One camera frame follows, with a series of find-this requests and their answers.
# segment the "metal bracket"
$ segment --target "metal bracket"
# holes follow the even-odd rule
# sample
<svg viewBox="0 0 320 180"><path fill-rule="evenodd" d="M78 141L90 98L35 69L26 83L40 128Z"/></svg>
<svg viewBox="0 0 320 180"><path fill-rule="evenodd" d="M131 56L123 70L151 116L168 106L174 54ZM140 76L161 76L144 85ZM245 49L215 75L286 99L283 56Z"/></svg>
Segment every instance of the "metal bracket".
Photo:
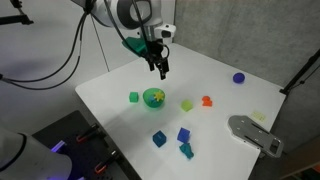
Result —
<svg viewBox="0 0 320 180"><path fill-rule="evenodd" d="M232 134L256 146L270 157L281 156L283 142L248 116L232 116L228 121Z"/></svg>

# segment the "black cable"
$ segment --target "black cable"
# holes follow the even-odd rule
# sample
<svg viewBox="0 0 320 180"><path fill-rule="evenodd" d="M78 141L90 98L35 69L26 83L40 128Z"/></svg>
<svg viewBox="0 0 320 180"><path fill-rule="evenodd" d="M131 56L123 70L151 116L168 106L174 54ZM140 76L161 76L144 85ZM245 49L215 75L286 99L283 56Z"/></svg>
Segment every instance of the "black cable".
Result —
<svg viewBox="0 0 320 180"><path fill-rule="evenodd" d="M94 23L92 15L91 15L91 20L92 20L92 23L93 23L94 30L96 31L96 35L97 35L97 38L98 38L98 41L99 41L99 44L100 44L100 48L101 48L101 52L102 52L102 55L103 55L103 58L104 58L104 62L106 63L108 72L110 72L109 66L108 66L108 62L107 62L107 58L106 58L106 56L104 54L104 51L103 51L103 48L102 48L102 44L101 44L101 41L100 41L100 37L99 37L99 33L97 31L96 24Z"/></svg>
<svg viewBox="0 0 320 180"><path fill-rule="evenodd" d="M137 55L137 56L139 56L139 57L144 57L143 55L141 55L141 54L139 54L137 51L135 51L135 50L130 46L130 44L127 42L127 40L124 39L121 31L119 30L119 27L118 27L117 23L114 21L113 15L112 15L112 13L111 13L110 6L109 6L109 4L107 3L106 0L104 0L104 4L105 4L105 6L106 6L106 8L107 8L107 12L108 12L108 15L109 15L109 17L110 17L110 20L111 20L114 28L116 29L118 35L119 35L120 38L122 39L122 41L127 45L127 47L128 47L135 55Z"/></svg>
<svg viewBox="0 0 320 180"><path fill-rule="evenodd" d="M72 44L72 48L71 48L71 52L67 58L67 60L63 63L63 65L58 69L56 70L55 72L53 72L52 74L48 75L48 76L45 76L45 77L42 77L42 78L38 78L38 79L33 79L33 80L17 80L17 79L11 79L11 78L6 78L7 81L11 81L11 82L18 82L18 83L31 83L31 82L38 82L38 81L43 81L45 79L48 79L54 75L56 75L58 72L60 72L70 61L72 55L73 55L73 52L74 52L74 48L76 46L76 43L77 43L77 39L78 39L78 35L79 35L79 30L80 28L82 27L82 24L84 24L84 20L86 18L87 14L84 13L82 16L81 16L81 19L79 21L79 24L78 24L78 27L77 27L77 30L76 30L76 34L75 34L75 37L74 37L74 40L73 40L73 44Z"/></svg>
<svg viewBox="0 0 320 180"><path fill-rule="evenodd" d="M304 81L308 80L319 68L320 68L320 65L319 65L316 69L314 69L314 70L309 74L309 76L307 76L307 77L304 79Z"/></svg>
<svg viewBox="0 0 320 180"><path fill-rule="evenodd" d="M291 87L289 89L289 91L291 91L292 89L295 89L296 87L299 87L300 85L306 83L306 81L320 68L320 65L318 67L316 67L304 80L300 81L299 84Z"/></svg>
<svg viewBox="0 0 320 180"><path fill-rule="evenodd" d="M143 27L143 22L142 22L142 19L141 19L141 14L140 14L138 5L137 5L135 0L132 0L132 4L133 4L133 7L134 7L134 9L136 11L136 14L137 14L137 17L138 17L138 20L139 20L139 23L140 23L140 29L141 29L141 32L142 32L142 36L143 36L144 42L145 42L146 47L147 47L147 53L149 54L150 53L150 47L149 47L149 44L147 42L148 39L147 39L146 31L145 31L145 29Z"/></svg>
<svg viewBox="0 0 320 180"><path fill-rule="evenodd" d="M22 86L22 85L20 85L20 84L17 84L17 83L15 83L15 82L10 81L9 79L4 79L4 81L7 82L7 83L9 83L9 84L12 84L12 85L14 85L14 86L17 86L17 87L20 87L20 88L23 88L23 89L28 89L28 90L48 90L48 89L53 89L53 88L55 88L55 87L58 87L58 86L64 84L65 82L67 82L67 81L73 76L73 74L75 73L75 71L77 70L78 65L79 65L79 62L80 62L80 59L81 59L82 32L83 32L83 26L84 26L84 22L85 22L86 17L87 17L87 14L84 16L84 19L83 19L83 21L82 21L82 23L81 23L81 27L80 27L80 29L81 29L81 30L80 30L80 31L81 31L81 32L80 32L80 50L79 50L79 55L78 55L77 63L76 63L76 65L75 65L74 69L72 70L71 74L70 74L65 80L63 80L62 82L60 82L60 83L58 83L58 84L56 84L56 85L53 85L53 86L50 86L50 87L45 87L45 88L33 88L33 87Z"/></svg>

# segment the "teal cube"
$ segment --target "teal cube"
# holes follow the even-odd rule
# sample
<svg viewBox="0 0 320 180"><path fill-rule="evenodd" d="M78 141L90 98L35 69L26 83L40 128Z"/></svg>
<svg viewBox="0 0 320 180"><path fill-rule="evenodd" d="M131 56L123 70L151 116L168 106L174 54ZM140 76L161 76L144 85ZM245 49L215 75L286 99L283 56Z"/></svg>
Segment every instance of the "teal cube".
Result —
<svg viewBox="0 0 320 180"><path fill-rule="evenodd" d="M130 92L129 100L132 103L137 103L139 101L139 94L137 92Z"/></svg>

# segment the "light green cube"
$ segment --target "light green cube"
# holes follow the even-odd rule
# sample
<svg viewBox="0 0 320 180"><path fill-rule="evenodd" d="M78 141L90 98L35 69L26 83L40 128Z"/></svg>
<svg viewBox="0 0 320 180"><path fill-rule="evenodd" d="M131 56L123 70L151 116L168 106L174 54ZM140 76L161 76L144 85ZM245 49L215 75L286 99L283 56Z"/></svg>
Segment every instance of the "light green cube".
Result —
<svg viewBox="0 0 320 180"><path fill-rule="evenodd" d="M185 111L188 112L189 110L191 110L193 108L192 102L188 99L182 101L181 103L181 108Z"/></svg>
<svg viewBox="0 0 320 180"><path fill-rule="evenodd" d="M139 94L137 92L130 92L129 100L132 103L137 103L139 101Z"/></svg>

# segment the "cube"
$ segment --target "cube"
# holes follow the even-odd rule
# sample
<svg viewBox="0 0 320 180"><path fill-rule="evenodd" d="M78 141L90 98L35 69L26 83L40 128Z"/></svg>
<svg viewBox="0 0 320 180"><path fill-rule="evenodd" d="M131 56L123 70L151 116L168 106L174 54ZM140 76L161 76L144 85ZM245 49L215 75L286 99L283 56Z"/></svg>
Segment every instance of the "cube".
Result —
<svg viewBox="0 0 320 180"><path fill-rule="evenodd" d="M191 102L190 100L184 100L184 101L182 101L182 103L181 103L181 108L182 108L184 111L188 112L190 109L193 108L192 102Z"/></svg>
<svg viewBox="0 0 320 180"><path fill-rule="evenodd" d="M164 143L167 142L167 137L161 131L158 131L152 136L152 140L160 148Z"/></svg>
<svg viewBox="0 0 320 180"><path fill-rule="evenodd" d="M203 101L202 106L208 106L208 107L212 107L212 101Z"/></svg>
<svg viewBox="0 0 320 180"><path fill-rule="evenodd" d="M181 128L178 134L178 140L183 143L188 143L190 136L190 131L184 128Z"/></svg>
<svg viewBox="0 0 320 180"><path fill-rule="evenodd" d="M139 101L139 94L137 92L130 92L129 100L132 103L136 103Z"/></svg>

